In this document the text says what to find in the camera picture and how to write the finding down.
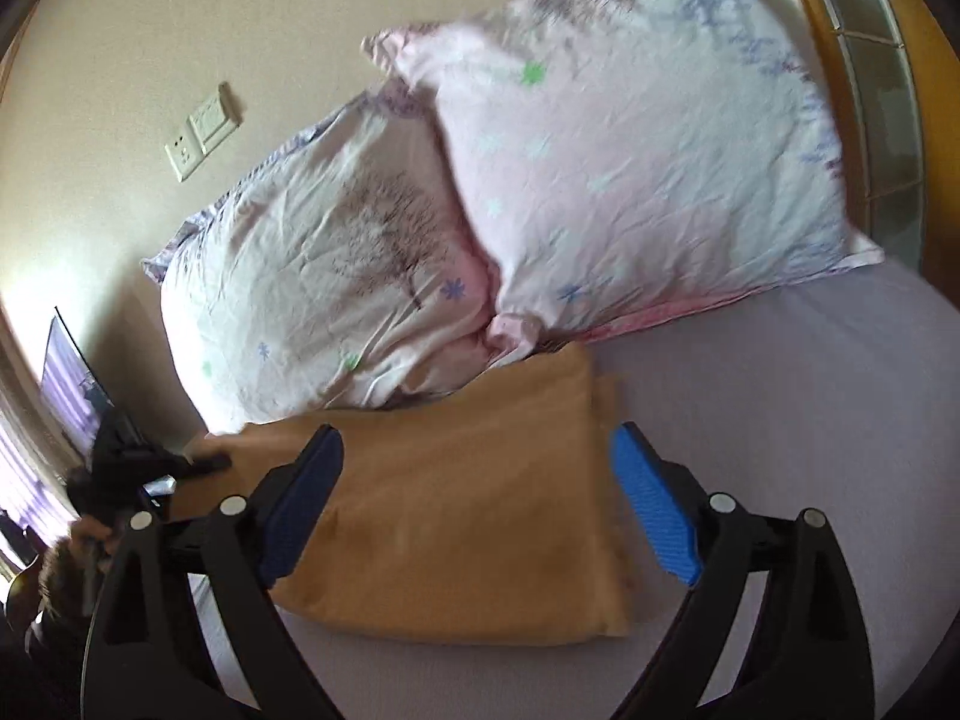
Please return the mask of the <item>person's hand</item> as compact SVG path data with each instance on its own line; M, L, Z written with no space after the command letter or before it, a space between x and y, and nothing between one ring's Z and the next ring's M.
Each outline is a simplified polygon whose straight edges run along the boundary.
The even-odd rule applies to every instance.
M62 624L84 626L89 621L85 611L86 571L94 566L104 574L117 544L119 534L97 518L75 518L68 535L57 539L44 556L39 574L41 610Z

